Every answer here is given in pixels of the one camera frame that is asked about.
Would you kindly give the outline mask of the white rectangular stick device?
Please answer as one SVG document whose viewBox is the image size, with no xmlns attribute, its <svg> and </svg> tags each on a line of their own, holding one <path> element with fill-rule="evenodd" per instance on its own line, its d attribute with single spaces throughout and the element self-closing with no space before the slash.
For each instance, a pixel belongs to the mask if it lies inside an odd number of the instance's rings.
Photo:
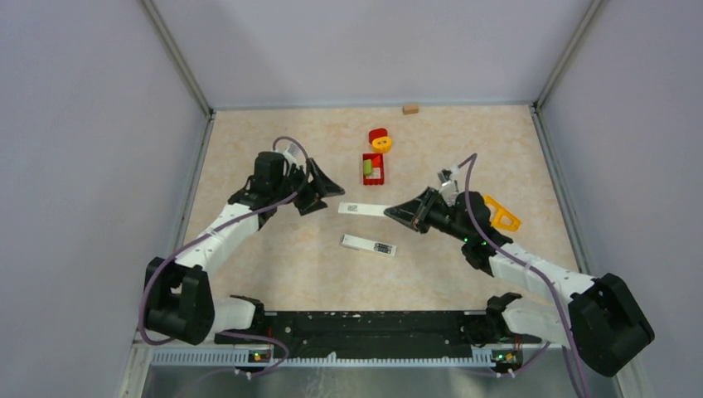
<svg viewBox="0 0 703 398">
<path fill-rule="evenodd" d="M 395 257 L 397 252 L 396 245 L 391 245 L 376 240 L 369 240 L 349 234 L 344 234 L 342 236 L 340 244 L 342 247 L 348 249 L 374 253 L 385 257 Z"/>
</svg>

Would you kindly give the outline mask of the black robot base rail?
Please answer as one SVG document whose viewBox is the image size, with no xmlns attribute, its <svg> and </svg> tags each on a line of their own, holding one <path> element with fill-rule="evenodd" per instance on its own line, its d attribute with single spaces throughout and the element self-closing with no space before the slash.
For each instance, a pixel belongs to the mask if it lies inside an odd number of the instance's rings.
<svg viewBox="0 0 703 398">
<path fill-rule="evenodd" d="M 244 344 L 253 336 L 280 341 L 292 359 L 468 358 L 486 345 L 540 341 L 476 311 L 279 311 L 255 315 L 243 331 L 219 332 L 214 342 Z"/>
</svg>

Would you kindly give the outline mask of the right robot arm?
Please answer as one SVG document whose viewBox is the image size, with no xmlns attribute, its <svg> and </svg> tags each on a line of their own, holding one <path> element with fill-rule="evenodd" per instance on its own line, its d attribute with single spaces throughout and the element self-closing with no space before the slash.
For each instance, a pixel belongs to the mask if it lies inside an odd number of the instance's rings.
<svg viewBox="0 0 703 398">
<path fill-rule="evenodd" d="M 654 341 L 655 332 L 623 279 L 581 274 L 532 254 L 492 226 L 495 208 L 479 192 L 464 193 L 449 205 L 429 187 L 384 214 L 420 234 L 435 229 L 461 240 L 474 269 L 545 299 L 495 298 L 486 329 L 498 342 L 516 334 L 538 337 L 575 350 L 590 369 L 612 377 Z"/>
</svg>

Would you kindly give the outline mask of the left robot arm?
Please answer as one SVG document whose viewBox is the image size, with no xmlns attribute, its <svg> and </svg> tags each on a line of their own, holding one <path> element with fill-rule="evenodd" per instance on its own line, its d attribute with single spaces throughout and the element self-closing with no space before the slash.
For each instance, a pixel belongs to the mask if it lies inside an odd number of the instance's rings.
<svg viewBox="0 0 703 398">
<path fill-rule="evenodd" d="M 173 340 L 198 345 L 235 330 L 245 342 L 259 341 L 266 322 L 255 313 L 255 303 L 240 297 L 216 302 L 210 278 L 280 206 L 292 203 L 305 216 L 327 208 L 324 198 L 344 193 L 313 158 L 299 162 L 289 151 L 259 153 L 252 175 L 216 219 L 191 242 L 148 264 L 138 315 L 142 339 L 151 345 Z"/>
</svg>

